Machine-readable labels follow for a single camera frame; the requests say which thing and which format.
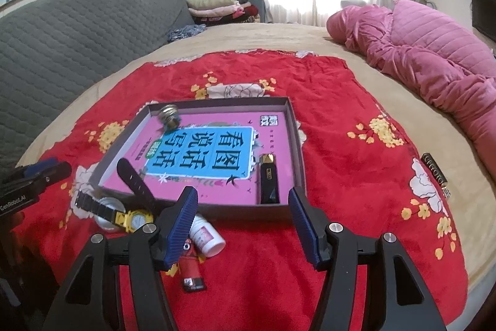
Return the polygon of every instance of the watch face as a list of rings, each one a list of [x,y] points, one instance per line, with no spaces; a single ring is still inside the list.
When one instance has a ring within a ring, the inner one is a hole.
[[[131,217],[131,227],[134,230],[138,230],[141,226],[146,223],[146,216],[141,213],[135,213]]]

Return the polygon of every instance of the gray quilted headboard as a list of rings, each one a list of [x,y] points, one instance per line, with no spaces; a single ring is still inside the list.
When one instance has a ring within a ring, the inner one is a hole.
[[[38,0],[0,19],[0,175],[70,103],[193,24],[185,0]]]

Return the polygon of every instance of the bottle label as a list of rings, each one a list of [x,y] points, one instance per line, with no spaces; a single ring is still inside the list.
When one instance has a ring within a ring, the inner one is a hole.
[[[203,247],[205,247],[205,245],[213,239],[214,237],[210,234],[205,226],[200,227],[200,229],[194,235],[194,241],[200,249],[203,249]]]

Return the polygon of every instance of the black tv screen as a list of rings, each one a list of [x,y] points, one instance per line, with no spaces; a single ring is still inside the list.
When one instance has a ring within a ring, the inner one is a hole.
[[[495,0],[472,0],[472,26],[496,42]]]

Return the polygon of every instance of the white bottle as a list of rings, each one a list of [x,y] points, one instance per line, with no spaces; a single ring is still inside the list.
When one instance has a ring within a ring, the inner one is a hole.
[[[226,245],[226,241],[222,236],[201,215],[194,217],[189,231],[189,238],[208,258],[219,254]]]

